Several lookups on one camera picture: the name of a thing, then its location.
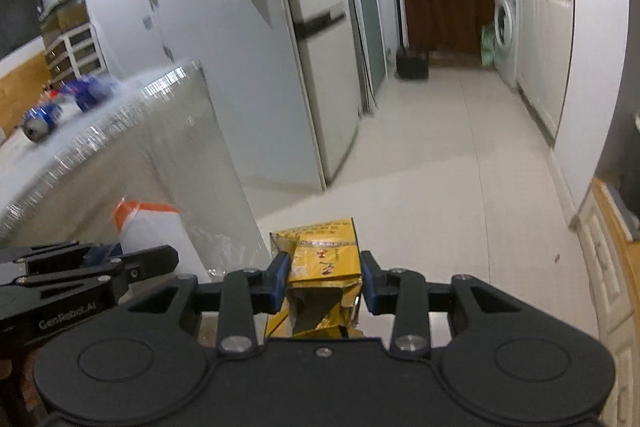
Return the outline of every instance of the screw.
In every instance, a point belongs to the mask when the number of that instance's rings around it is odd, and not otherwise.
[[[333,353],[334,350],[331,349],[331,347],[318,347],[318,349],[316,349],[316,355],[323,359],[328,359]]]
[[[428,345],[429,343],[419,335],[402,335],[396,339],[396,346],[400,351],[409,351],[410,353],[421,351]]]
[[[251,339],[248,337],[244,337],[242,335],[231,335],[226,339],[222,339],[220,347],[222,348],[222,351],[225,351],[226,353],[245,353],[254,347],[254,343],[252,343]]]

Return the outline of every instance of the washing machine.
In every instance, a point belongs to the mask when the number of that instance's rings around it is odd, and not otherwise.
[[[517,89],[520,0],[495,0],[495,69]]]

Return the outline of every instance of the white tiled floor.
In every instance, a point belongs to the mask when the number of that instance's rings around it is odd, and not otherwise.
[[[442,282],[470,273],[597,336],[548,146],[519,95],[490,71],[434,69],[427,83],[390,78],[378,105],[326,193],[246,189],[262,235],[352,216],[382,267]],[[446,343],[444,317],[433,321],[434,343]],[[367,335],[387,339],[391,322],[361,312]]]

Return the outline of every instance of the green bag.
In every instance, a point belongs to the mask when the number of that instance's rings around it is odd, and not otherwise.
[[[495,24],[490,23],[482,27],[481,36],[482,65],[488,68],[495,60]]]

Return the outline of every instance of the crumpled yellow packaging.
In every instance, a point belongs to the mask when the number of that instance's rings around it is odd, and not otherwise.
[[[341,338],[357,332],[362,279],[353,219],[270,236],[273,253],[285,251],[292,260],[286,302],[270,316],[267,336]]]

